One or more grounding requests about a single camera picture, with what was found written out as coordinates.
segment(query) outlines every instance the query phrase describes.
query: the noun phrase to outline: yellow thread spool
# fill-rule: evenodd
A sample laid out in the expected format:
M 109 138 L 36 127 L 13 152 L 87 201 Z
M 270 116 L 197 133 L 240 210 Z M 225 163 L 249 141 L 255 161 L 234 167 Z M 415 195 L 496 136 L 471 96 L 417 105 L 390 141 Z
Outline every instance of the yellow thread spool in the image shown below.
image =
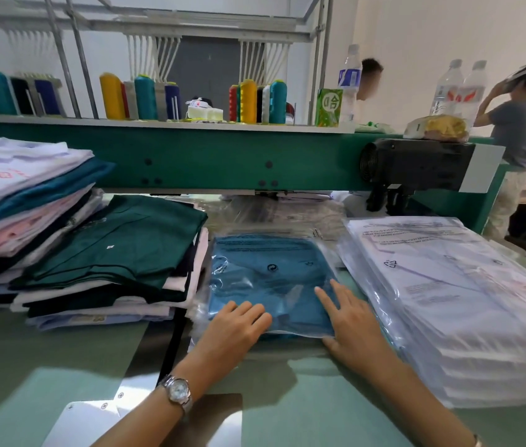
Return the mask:
M 240 83 L 240 122 L 257 123 L 257 84 L 254 80 Z
M 104 73 L 100 75 L 100 86 L 102 86 L 102 97 L 106 117 L 108 119 L 125 120 L 123 91 L 121 82 L 114 74 Z

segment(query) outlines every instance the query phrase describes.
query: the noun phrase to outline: metal frame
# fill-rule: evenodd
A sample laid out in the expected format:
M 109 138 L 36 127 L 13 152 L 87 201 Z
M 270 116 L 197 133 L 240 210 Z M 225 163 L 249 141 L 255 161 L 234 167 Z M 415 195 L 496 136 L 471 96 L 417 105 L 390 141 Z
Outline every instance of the metal frame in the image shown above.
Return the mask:
M 81 117 L 75 89 L 69 71 L 61 31 L 70 29 L 75 36 L 75 43 L 81 62 L 81 69 L 87 87 L 93 117 L 98 119 L 97 107 L 90 74 L 83 50 L 80 31 L 119 32 L 124 34 L 147 34 L 149 36 L 200 36 L 224 37 L 239 40 L 257 40 L 260 42 L 305 42 L 315 44 L 314 78 L 311 90 L 310 111 L 308 123 L 312 123 L 312 107 L 317 93 L 317 87 L 323 87 L 325 80 L 325 65 L 327 62 L 327 45 L 333 0 L 311 0 L 303 17 L 265 16 L 243 14 L 220 14 L 213 12 L 173 11 L 169 9 L 147 9 L 140 7 L 113 6 L 110 0 L 98 0 L 99 5 L 73 4 L 72 0 L 65 3 L 53 3 L 52 0 L 0 0 L 1 29 L 37 29 L 51 30 L 60 62 L 65 75 L 73 111 L 77 118 Z M 303 31 L 310 16 L 319 8 L 317 25 L 312 31 Z M 83 14 L 109 15 L 110 19 L 88 19 Z M 323 61 L 320 70 L 319 86 L 317 73 L 319 67 L 319 49 L 321 33 L 324 36 Z

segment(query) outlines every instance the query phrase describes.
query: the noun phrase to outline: green machine beam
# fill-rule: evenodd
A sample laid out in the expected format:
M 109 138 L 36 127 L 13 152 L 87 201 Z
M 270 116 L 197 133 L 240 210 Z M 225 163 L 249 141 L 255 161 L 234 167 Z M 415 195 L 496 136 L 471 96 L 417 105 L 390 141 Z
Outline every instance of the green machine beam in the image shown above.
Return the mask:
M 3 118 L 0 136 L 38 142 L 64 141 L 91 149 L 117 164 L 101 187 L 154 192 L 198 190 L 370 189 L 358 173 L 363 146 L 399 135 L 319 133 L 315 127 L 220 126 L 219 124 Z M 471 141 L 490 143 L 490 138 Z M 458 217 L 482 232 L 508 165 L 501 165 L 486 194 L 447 190 L 414 196 L 442 216 Z

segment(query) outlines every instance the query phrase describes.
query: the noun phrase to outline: clear plastic packaging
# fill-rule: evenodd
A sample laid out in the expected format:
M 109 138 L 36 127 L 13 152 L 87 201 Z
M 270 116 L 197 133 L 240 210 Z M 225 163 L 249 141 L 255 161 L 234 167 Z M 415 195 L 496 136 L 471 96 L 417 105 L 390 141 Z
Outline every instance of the clear plastic packaging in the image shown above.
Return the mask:
M 330 285 L 335 271 L 326 248 L 306 226 L 236 225 L 218 233 L 210 245 L 211 271 L 189 314 L 193 337 L 229 301 L 262 303 L 273 316 L 269 334 L 303 337 L 332 336 L 329 317 L 314 293 L 323 288 L 337 299 Z
M 526 404 L 526 270 L 457 219 L 349 220 L 341 258 L 447 406 Z

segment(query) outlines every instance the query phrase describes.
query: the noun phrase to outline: watch face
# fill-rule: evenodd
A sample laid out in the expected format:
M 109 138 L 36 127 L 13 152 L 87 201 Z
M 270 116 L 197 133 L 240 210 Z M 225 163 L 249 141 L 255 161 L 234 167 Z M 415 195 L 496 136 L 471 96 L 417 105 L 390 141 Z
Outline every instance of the watch face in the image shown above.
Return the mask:
M 189 387 L 184 380 L 175 380 L 170 384 L 170 399 L 175 402 L 183 402 L 189 396 Z

